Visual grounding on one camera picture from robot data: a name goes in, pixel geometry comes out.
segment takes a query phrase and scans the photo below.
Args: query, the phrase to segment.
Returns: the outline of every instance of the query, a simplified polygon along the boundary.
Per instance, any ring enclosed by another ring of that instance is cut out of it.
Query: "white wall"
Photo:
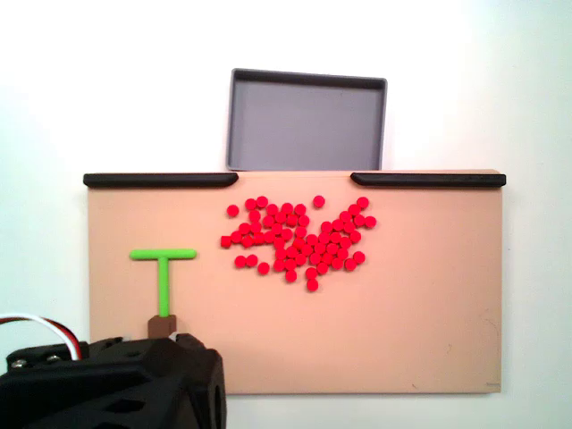
[[[3,2],[0,312],[88,337],[82,174],[222,170],[233,67],[384,77],[384,169],[508,175],[503,392],[230,398],[228,427],[567,426],[571,40],[569,1]],[[2,326],[0,357],[54,340]]]

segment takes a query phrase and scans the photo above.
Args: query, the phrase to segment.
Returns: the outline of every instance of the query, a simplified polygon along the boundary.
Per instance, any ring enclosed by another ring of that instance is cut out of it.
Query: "wire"
[[[71,360],[80,360],[80,348],[79,348],[79,343],[77,338],[75,338],[75,335],[73,335],[72,331],[70,331],[69,329],[67,329],[65,326],[61,325],[61,327],[57,326],[58,323],[52,323],[53,321],[48,321],[46,319],[43,319],[42,317],[39,317],[37,315],[29,315],[28,313],[5,313],[5,314],[0,314],[0,321],[4,320],[4,319],[16,319],[16,320],[21,320],[21,319],[25,319],[25,320],[32,320],[34,322],[38,322],[39,324],[45,326],[47,329],[49,329],[50,331],[52,331],[53,333],[55,333],[58,337],[60,337],[63,342],[65,343],[65,345],[68,347],[68,350],[70,351],[70,355],[71,355]],[[1,323],[7,323],[7,322],[12,322],[13,320],[4,320]]]

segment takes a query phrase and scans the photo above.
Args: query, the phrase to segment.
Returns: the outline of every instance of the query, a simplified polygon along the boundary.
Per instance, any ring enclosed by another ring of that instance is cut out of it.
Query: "white cable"
[[[68,349],[70,350],[71,360],[80,360],[78,356],[78,352],[76,351],[72,340],[70,340],[62,331],[60,331],[57,327],[53,326],[46,320],[42,319],[37,315],[29,315],[28,313],[4,313],[0,314],[0,319],[10,319],[13,317],[21,317],[24,319],[33,320],[34,322],[38,322],[39,324],[43,324],[47,329],[55,333],[58,337],[60,337]]]

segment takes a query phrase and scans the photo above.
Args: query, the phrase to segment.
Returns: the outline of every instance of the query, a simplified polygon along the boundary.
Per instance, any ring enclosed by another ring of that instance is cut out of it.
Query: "green t-shaped tool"
[[[156,259],[159,281],[159,315],[169,315],[169,259],[193,259],[197,251],[193,248],[137,248],[129,254],[131,259]]]

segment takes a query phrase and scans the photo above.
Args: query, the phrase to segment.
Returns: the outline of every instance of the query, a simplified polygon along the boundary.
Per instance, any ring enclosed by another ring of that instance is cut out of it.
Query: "black edge strip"
[[[504,174],[353,172],[360,186],[402,188],[500,188],[507,184]]]
[[[226,188],[239,179],[235,172],[96,173],[84,174],[89,188]]]

